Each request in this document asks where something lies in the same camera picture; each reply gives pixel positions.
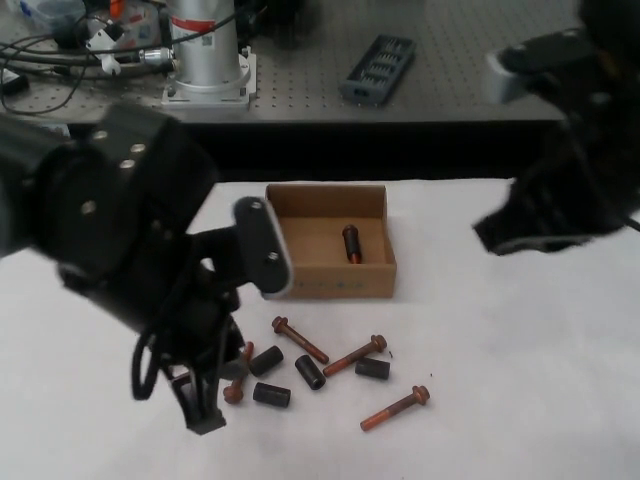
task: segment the black cylinder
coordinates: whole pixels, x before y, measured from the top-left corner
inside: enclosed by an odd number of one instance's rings
[[[291,390],[258,382],[253,389],[253,399],[273,407],[287,408],[291,400]]]
[[[388,362],[374,360],[373,358],[363,358],[356,363],[356,374],[387,380],[390,368],[391,364]]]
[[[320,390],[327,381],[309,355],[302,355],[296,360],[296,368],[311,390]]]
[[[249,370],[255,377],[260,377],[284,359],[282,351],[275,345],[251,360]]]
[[[362,263],[362,251],[360,250],[360,239],[358,229],[354,225],[347,225],[342,230],[344,246],[347,250],[347,258],[351,263]]]

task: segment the black cable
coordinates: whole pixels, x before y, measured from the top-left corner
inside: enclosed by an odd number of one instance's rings
[[[33,75],[35,77],[40,78],[48,78],[51,80],[77,80],[79,78],[78,75],[74,75],[71,73],[71,70],[68,67],[59,67],[59,68],[48,68],[48,69],[38,69],[38,68],[28,68],[28,67],[20,67],[20,66],[11,66],[11,70],[16,73],[22,73],[27,75]],[[123,69],[119,75],[84,75],[82,77],[83,81],[105,81],[105,82],[117,82],[119,80],[131,80],[135,78],[143,78],[150,75],[158,75],[162,73],[168,73],[171,71],[171,67],[153,67],[153,68],[131,68],[132,71],[127,71],[127,69]]]
[[[3,47],[5,50],[8,48],[14,48],[11,45],[7,47]],[[98,60],[88,60],[85,62],[84,60],[74,60],[70,58],[38,58],[36,55],[21,55],[20,53],[24,50],[19,49],[17,52],[13,54],[7,54],[3,51],[0,51],[0,59],[2,60],[10,60],[16,62],[25,62],[25,63],[35,63],[40,65],[63,65],[65,67],[84,67],[85,65],[88,67],[99,67],[102,65]]]
[[[21,38],[20,40],[17,40],[16,42],[28,42],[30,40],[40,40],[40,39],[42,39],[42,41],[53,40],[53,36],[52,35],[48,35],[48,34],[47,35],[43,35],[43,34],[32,35],[30,37]],[[4,52],[5,50],[7,50],[9,48],[12,48],[10,43],[0,43],[0,47],[2,47],[2,48],[0,48],[0,53]]]
[[[13,113],[15,115],[28,115],[28,116],[35,116],[35,115],[44,115],[46,113],[51,113],[51,112],[55,112],[57,110],[60,110],[61,108],[64,108],[65,105],[67,105],[70,101],[71,98],[73,97],[73,95],[76,93],[76,91],[78,90],[78,87],[80,87],[80,83],[82,83],[82,79],[84,77],[84,74],[87,71],[88,68],[88,59],[89,59],[89,55],[91,54],[91,52],[89,50],[87,50],[86,52],[86,57],[85,57],[85,64],[84,67],[82,69],[82,72],[80,73],[80,76],[76,79],[76,82],[74,83],[73,87],[71,88],[71,91],[69,92],[69,95],[67,95],[67,98],[60,103],[59,105],[56,105],[55,107],[51,107],[51,108],[47,108],[45,110],[40,110],[40,111],[23,111],[23,110],[17,110],[15,108],[9,107],[7,105],[6,102],[6,98],[4,95],[4,71],[5,69],[8,67],[9,63],[14,60],[14,58],[12,57],[17,57],[22,48],[28,48],[31,47],[33,45],[36,45],[38,43],[44,42],[46,40],[49,40],[50,36],[42,36],[42,38],[39,38],[37,40],[33,40],[33,42],[28,43],[27,45],[25,45],[24,47],[18,47],[18,44],[22,43],[24,40],[20,39],[15,41],[12,45],[11,48],[15,49],[15,52],[13,53],[13,55],[7,59],[5,59],[5,61],[2,63],[2,66],[0,66],[0,103],[2,104],[2,107],[9,113]]]
[[[170,46],[179,45],[179,44],[184,43],[184,42],[189,42],[189,41],[194,40],[196,38],[200,38],[200,37],[203,37],[203,36],[208,35],[210,33],[213,33],[216,30],[218,30],[219,28],[222,28],[225,25],[227,25],[228,23],[231,23],[232,21],[234,21],[236,19],[236,17],[238,16],[238,14],[240,14],[245,9],[246,9],[246,7],[236,10],[234,13],[229,15],[227,18],[221,20],[220,22],[217,22],[211,28],[203,30],[202,32],[197,32],[197,33],[194,33],[192,35],[187,35],[186,37],[174,39],[174,40],[171,41]],[[130,48],[120,48],[120,49],[114,49],[114,50],[93,50],[91,53],[94,54],[94,55],[119,55],[119,54],[123,54],[123,53],[137,53],[137,52],[139,52],[141,50],[154,50],[156,48],[162,48],[162,47],[165,47],[165,46],[166,45],[157,44],[157,45],[149,45],[147,47],[130,47]],[[6,44],[6,43],[0,43],[0,47],[12,48],[11,44]],[[61,55],[61,54],[64,54],[64,55],[81,55],[80,52],[77,52],[75,50],[73,50],[73,51],[60,51],[60,50],[29,50],[29,49],[25,49],[25,50],[21,50],[21,53],[31,53],[31,54],[34,54],[34,55],[42,55],[42,56]],[[17,60],[19,60],[21,62],[25,61],[25,62],[30,62],[30,63],[46,63],[46,62],[40,62],[37,59],[36,60],[23,60],[22,57],[20,57]],[[69,59],[56,59],[56,62],[58,62],[58,60],[69,60]]]
[[[135,400],[148,400],[153,393],[153,389],[158,381],[158,373],[160,372],[160,357],[163,353],[164,334],[159,336],[158,326],[151,325],[140,334],[136,346],[133,349],[133,358],[131,360],[131,393]],[[147,373],[144,380],[140,378],[142,372],[142,355],[144,349],[153,346],[151,350],[151,358]]]

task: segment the cardboard box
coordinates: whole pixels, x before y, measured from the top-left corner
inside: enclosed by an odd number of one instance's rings
[[[396,259],[387,231],[384,186],[269,185],[294,270],[289,297],[390,298]],[[342,230],[359,230],[363,262],[347,258]]]

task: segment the bolt head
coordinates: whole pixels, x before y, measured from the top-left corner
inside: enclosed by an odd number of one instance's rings
[[[224,390],[222,390],[222,395],[224,396],[224,401],[229,405],[240,403],[244,398],[244,393],[242,393],[242,390],[240,390],[239,388],[233,388],[231,386],[225,387]]]
[[[416,397],[416,401],[420,405],[425,405],[427,403],[427,400],[431,398],[431,395],[429,395],[429,390],[427,390],[427,387],[425,387],[424,385],[421,385],[420,387],[413,387],[413,395]]]
[[[253,342],[247,342],[242,353],[247,362],[251,360],[251,357],[253,356]]]
[[[286,327],[288,324],[289,319],[287,317],[276,317],[273,319],[273,322],[271,322],[273,331],[276,333],[282,332],[282,330],[284,330],[284,327]]]
[[[385,348],[387,348],[387,341],[382,335],[371,335],[371,343],[375,344],[376,350],[378,352],[382,352]]]
[[[592,93],[589,99],[591,100],[592,104],[601,107],[611,102],[611,95],[607,92],[596,92]]]

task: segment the white cloth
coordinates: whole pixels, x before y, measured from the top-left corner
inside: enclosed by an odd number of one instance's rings
[[[184,428],[163,379],[150,401],[133,401],[133,333],[65,292],[36,255],[3,260],[0,478],[637,479],[640,237],[493,257],[471,224],[505,191],[389,183],[393,301],[266,302],[243,287],[235,317],[257,352],[283,350],[265,381],[291,388],[291,405],[256,404],[249,379],[240,406],[220,400],[228,426],[204,437]],[[216,187],[193,230],[230,223],[236,199],[263,192]],[[348,370],[312,392],[293,366],[303,352],[271,329],[276,315],[332,359],[383,334],[390,380]],[[427,408],[360,430],[423,384]]]

